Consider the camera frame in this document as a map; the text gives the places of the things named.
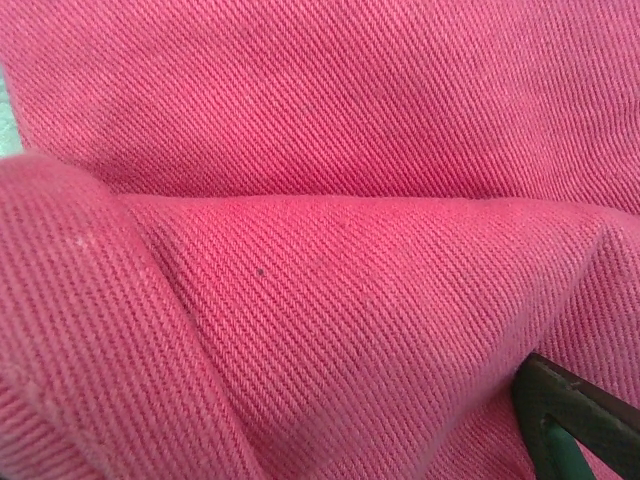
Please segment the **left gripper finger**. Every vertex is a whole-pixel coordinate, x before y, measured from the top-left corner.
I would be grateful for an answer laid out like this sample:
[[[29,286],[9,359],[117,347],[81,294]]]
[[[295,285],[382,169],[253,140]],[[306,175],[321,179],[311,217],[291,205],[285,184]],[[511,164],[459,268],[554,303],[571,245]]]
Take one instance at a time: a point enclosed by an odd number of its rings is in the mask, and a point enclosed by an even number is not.
[[[640,410],[531,354],[511,385],[537,480],[596,480],[583,450],[622,480],[640,480]]]

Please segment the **pink long pants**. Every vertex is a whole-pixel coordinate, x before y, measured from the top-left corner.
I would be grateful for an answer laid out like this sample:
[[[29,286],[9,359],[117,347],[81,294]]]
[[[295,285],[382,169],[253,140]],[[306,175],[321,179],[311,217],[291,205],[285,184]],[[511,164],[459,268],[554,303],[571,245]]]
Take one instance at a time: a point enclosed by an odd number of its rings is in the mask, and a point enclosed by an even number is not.
[[[0,0],[0,478],[534,480],[640,407],[640,0]]]

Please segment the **marble pattern table cover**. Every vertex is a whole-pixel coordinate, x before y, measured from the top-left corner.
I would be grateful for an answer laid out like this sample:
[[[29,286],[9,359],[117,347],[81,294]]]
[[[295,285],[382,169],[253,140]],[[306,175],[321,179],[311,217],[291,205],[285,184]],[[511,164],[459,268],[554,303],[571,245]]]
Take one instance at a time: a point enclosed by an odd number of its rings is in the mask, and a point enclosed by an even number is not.
[[[23,151],[24,146],[14,112],[14,100],[4,68],[0,64],[0,158],[17,155]]]

